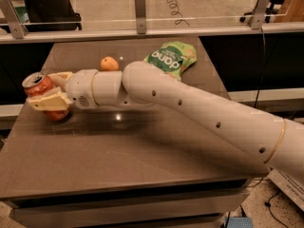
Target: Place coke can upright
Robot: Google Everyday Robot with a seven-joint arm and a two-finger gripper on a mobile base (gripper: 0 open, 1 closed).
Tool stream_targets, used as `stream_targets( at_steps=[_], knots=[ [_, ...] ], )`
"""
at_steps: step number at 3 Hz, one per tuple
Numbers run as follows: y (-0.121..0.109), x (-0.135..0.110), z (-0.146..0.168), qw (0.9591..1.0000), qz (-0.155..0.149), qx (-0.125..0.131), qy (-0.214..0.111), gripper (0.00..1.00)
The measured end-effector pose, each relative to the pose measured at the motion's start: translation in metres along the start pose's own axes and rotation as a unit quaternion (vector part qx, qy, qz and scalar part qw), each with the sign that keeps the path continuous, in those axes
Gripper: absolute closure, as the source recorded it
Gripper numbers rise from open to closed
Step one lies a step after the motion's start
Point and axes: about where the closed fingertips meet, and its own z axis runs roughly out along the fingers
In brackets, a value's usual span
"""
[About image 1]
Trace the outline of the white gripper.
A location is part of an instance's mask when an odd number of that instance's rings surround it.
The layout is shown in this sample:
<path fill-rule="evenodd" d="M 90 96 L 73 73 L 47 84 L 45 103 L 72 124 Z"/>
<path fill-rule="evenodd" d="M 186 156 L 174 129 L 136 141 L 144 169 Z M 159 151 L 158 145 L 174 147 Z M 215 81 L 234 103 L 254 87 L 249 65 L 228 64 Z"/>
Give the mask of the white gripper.
<path fill-rule="evenodd" d="M 76 73 L 64 71 L 51 73 L 48 77 L 56 86 L 66 89 L 52 89 L 39 96 L 28 97 L 28 104 L 37 111 L 67 110 L 72 102 L 80 109 L 97 107 L 93 96 L 93 79 L 97 69 L 82 69 Z"/>

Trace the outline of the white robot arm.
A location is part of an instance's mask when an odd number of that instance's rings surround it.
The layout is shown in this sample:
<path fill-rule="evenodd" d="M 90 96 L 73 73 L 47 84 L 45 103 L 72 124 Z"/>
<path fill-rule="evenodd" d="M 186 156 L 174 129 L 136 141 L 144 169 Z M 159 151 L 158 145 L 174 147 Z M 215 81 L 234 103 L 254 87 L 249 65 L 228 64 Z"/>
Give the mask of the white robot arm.
<path fill-rule="evenodd" d="M 66 111 L 71 105 L 80 109 L 164 105 L 293 180 L 304 180 L 301 123 L 186 85 L 144 61 L 117 71 L 35 72 L 22 86 L 28 104 L 43 112 Z"/>

